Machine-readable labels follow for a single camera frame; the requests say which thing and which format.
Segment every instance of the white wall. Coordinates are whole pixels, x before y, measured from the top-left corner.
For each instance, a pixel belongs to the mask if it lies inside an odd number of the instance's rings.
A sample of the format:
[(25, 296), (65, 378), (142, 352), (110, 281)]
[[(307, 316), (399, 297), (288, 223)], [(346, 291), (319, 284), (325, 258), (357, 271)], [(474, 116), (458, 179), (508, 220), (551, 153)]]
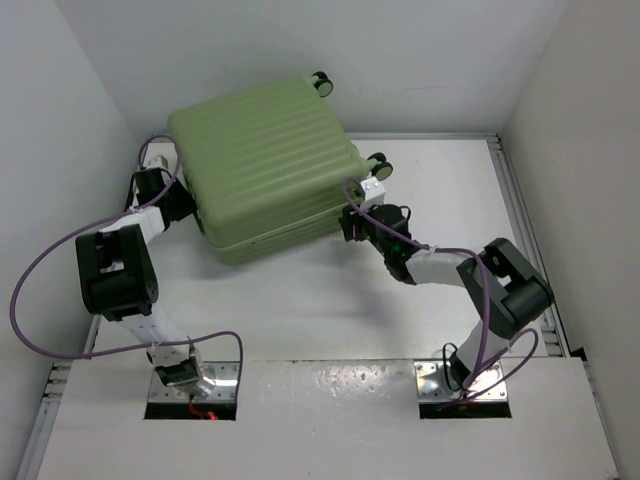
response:
[(352, 131), (496, 131), (564, 0), (57, 0), (138, 135), (323, 69)]
[(574, 0), (506, 134), (623, 479), (640, 478), (640, 3)]
[[(0, 479), (10, 479), (50, 367), (13, 336), (13, 285), (54, 240), (122, 208), (135, 145), (53, 0), (2, 3), (0, 62)], [(39, 344), (80, 348), (89, 316), (72, 245), (37, 270), (18, 314)]]

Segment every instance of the metal frame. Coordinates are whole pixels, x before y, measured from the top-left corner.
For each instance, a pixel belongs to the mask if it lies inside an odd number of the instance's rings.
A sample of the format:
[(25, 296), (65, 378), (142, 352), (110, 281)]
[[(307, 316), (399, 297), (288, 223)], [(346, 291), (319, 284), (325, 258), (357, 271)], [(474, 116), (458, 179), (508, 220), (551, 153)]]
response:
[[(353, 133), (349, 135), (353, 140), (484, 140), (487, 142), (489, 152), (493, 160), (498, 182), (502, 190), (505, 206), (511, 220), (514, 233), (516, 235), (516, 243), (523, 251), (529, 261), (538, 269), (546, 278), (546, 272), (540, 252), (533, 234), (531, 222), (529, 220), (527, 210), (524, 204), (522, 193), (515, 177), (513, 168), (508, 161), (502, 142), (496, 134), (492, 133), (468, 133), (468, 134), (420, 134), (420, 133)], [(543, 317), (543, 334), (547, 351), (549, 355), (568, 356), (569, 348), (567, 345), (562, 323), (556, 307), (552, 307), (551, 311), (545, 313)], [(95, 340), (100, 328), (101, 317), (94, 315), (84, 352), (88, 353), (93, 350)], [(63, 366), (70, 369), (71, 362), (54, 363), (54, 368)], [(29, 438), (29, 443), (25, 449), (25, 453), (18, 470), (17, 480), (36, 480), (44, 453), (46, 450), (56, 414), (60, 406), (64, 383), (58, 383), (55, 392), (46, 393), (43, 397), (38, 416)]]

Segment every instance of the black wheel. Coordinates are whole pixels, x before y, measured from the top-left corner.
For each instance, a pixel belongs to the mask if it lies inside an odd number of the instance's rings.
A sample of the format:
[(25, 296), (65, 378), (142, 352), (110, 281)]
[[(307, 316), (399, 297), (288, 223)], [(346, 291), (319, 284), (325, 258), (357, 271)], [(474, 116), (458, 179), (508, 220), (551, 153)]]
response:
[(371, 160), (372, 158), (378, 160), (378, 162), (380, 163), (387, 161), (387, 156), (382, 152), (376, 152), (373, 155), (369, 155), (369, 158), (367, 158), (367, 160)]
[(318, 77), (318, 79), (320, 79), (320, 80), (329, 80), (329, 77), (327, 77), (327, 74), (324, 73), (324, 72), (316, 72), (311, 76), (312, 77)]
[(318, 80), (314, 85), (321, 98), (328, 97), (333, 92), (333, 82), (328, 78)]
[(378, 180), (386, 180), (393, 173), (393, 165), (389, 162), (382, 162), (373, 167), (371, 170), (371, 175), (376, 177)]

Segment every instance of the hard-shell suitcase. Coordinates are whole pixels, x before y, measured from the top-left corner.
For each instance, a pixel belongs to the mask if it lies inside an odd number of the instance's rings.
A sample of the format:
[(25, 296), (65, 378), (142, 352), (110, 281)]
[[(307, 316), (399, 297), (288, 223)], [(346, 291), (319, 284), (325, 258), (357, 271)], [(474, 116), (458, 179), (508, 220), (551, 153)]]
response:
[(294, 75), (169, 116), (199, 225), (223, 262), (340, 229), (343, 179), (377, 162), (362, 159), (325, 105), (332, 88), (322, 72)]

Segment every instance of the wall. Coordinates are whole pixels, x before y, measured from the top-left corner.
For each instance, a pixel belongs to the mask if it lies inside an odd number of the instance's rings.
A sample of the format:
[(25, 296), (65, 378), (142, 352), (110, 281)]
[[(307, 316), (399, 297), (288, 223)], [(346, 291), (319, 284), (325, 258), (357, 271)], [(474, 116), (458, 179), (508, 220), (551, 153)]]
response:
[(138, 136), (167, 114), (322, 69), (352, 131), (496, 131), (564, 0), (57, 0)]
[[(14, 478), (50, 368), (9, 326), (14, 283), (47, 245), (122, 208), (135, 145), (53, 0), (7, 0), (0, 15), (0, 479)], [(69, 245), (26, 284), (32, 339), (78, 350), (89, 317)]]
[(506, 145), (623, 479), (640, 478), (640, 4), (570, 1)]

